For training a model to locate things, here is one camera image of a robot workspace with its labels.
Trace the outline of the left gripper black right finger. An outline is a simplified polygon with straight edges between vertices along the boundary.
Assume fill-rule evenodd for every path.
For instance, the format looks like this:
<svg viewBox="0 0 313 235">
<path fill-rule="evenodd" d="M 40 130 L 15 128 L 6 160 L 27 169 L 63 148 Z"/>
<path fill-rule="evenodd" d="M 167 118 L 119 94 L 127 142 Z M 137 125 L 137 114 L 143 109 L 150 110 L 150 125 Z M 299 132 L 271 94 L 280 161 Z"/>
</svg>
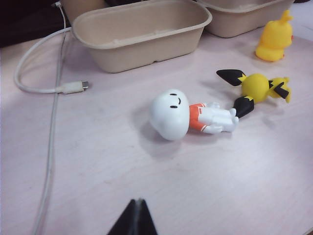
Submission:
<svg viewBox="0 0 313 235">
<path fill-rule="evenodd" d="M 135 234 L 157 235 L 157 230 L 151 217 L 147 203 L 144 199 L 141 198 L 136 201 Z"/>
</svg>

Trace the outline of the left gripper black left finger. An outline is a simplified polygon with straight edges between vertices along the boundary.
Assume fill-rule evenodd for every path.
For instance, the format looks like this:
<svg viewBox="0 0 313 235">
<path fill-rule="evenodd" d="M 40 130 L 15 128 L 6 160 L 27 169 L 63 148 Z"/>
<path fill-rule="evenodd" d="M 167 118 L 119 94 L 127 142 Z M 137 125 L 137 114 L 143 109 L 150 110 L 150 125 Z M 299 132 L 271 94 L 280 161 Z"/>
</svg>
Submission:
<svg viewBox="0 0 313 235">
<path fill-rule="evenodd" d="M 136 200 L 132 199 L 114 223 L 108 235 L 137 235 L 137 223 L 138 204 Z"/>
</svg>

